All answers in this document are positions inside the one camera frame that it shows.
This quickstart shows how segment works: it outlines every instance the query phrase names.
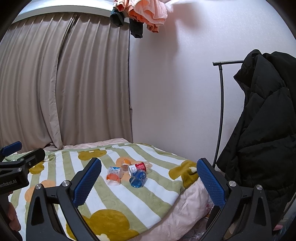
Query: finger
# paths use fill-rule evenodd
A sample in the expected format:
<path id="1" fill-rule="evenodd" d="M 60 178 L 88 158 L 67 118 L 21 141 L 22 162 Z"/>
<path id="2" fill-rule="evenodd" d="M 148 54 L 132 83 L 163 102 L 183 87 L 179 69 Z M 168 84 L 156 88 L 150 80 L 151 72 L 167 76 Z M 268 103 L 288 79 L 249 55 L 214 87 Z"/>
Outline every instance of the finger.
<path id="1" fill-rule="evenodd" d="M 15 217 L 14 220 L 12 220 L 10 223 L 9 223 L 9 227 L 12 229 L 12 230 L 15 230 L 15 231 L 20 231 L 21 227 L 20 227 L 20 222 L 18 221 L 17 219 L 17 216 Z"/>
<path id="2" fill-rule="evenodd" d="M 15 211 L 15 208 L 11 202 L 9 203 L 7 216 L 11 221 L 14 220 L 15 217 L 17 216 L 17 212 Z"/>

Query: silver bolt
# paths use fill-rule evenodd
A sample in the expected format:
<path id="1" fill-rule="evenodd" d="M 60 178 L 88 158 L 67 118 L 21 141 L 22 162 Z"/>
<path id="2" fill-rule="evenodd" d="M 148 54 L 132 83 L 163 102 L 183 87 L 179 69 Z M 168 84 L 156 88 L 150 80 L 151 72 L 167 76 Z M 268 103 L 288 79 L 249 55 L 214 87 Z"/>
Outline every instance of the silver bolt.
<path id="1" fill-rule="evenodd" d="M 42 184 L 40 184 L 40 183 L 37 184 L 37 185 L 35 186 L 35 189 L 36 189 L 36 190 L 39 190 L 39 189 L 41 189 L 41 188 L 42 188 Z"/>
<path id="2" fill-rule="evenodd" d="M 261 191 L 262 189 L 263 189 L 263 187 L 261 186 L 261 185 L 256 185 L 256 188 L 259 190 L 259 191 Z"/>
<path id="3" fill-rule="evenodd" d="M 68 180 L 62 182 L 63 187 L 67 187 L 69 185 L 70 185 L 70 182 Z"/>
<path id="4" fill-rule="evenodd" d="M 235 187 L 237 183 L 235 181 L 229 181 L 229 186 Z"/>

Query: striped blanket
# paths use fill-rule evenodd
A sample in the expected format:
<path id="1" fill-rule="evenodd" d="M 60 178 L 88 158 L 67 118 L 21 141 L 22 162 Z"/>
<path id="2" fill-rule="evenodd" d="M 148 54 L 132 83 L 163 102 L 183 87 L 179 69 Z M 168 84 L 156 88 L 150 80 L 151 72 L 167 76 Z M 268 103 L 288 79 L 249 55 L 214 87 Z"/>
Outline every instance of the striped blanket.
<path id="1" fill-rule="evenodd" d="M 21 156 L 11 155 L 7 160 Z M 23 238 L 35 185 L 42 183 L 51 187 L 71 180 L 92 157 L 101 160 L 102 171 L 85 204 L 78 209 L 101 241 L 126 241 L 151 228 L 165 216 L 180 193 L 198 178 L 194 162 L 146 144 L 123 143 L 46 152 L 44 162 L 30 169 L 29 186 L 14 191 L 9 197 L 16 208 Z M 119 186 L 106 184 L 108 167 L 120 166 L 123 158 L 132 163 L 149 161 L 152 164 L 143 187 L 132 187 L 128 174 L 124 174 Z M 56 210 L 67 236 L 75 239 L 58 205 Z"/>

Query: black jacket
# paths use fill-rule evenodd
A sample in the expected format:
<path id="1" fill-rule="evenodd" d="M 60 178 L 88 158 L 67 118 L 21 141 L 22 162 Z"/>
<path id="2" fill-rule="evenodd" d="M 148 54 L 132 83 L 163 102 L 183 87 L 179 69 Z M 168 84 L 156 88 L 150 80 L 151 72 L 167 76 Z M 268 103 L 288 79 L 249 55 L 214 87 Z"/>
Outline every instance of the black jacket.
<path id="1" fill-rule="evenodd" d="M 253 50 L 234 79 L 244 110 L 217 166 L 241 186 L 263 186 L 274 228 L 296 189 L 296 59 Z"/>

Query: beige curtain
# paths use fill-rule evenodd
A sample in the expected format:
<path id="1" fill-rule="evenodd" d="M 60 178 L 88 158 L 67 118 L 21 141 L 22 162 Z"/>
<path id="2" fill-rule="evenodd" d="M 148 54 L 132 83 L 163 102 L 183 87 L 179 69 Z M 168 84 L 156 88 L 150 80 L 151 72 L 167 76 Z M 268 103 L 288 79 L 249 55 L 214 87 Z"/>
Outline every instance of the beige curtain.
<path id="1" fill-rule="evenodd" d="M 128 89 L 129 26 L 81 14 L 65 39 L 56 100 L 64 145 L 123 137 L 132 141 Z"/>
<path id="2" fill-rule="evenodd" d="M 0 43 L 0 146 L 22 151 L 62 148 L 55 100 L 57 63 L 72 13 L 46 14 L 11 25 Z"/>

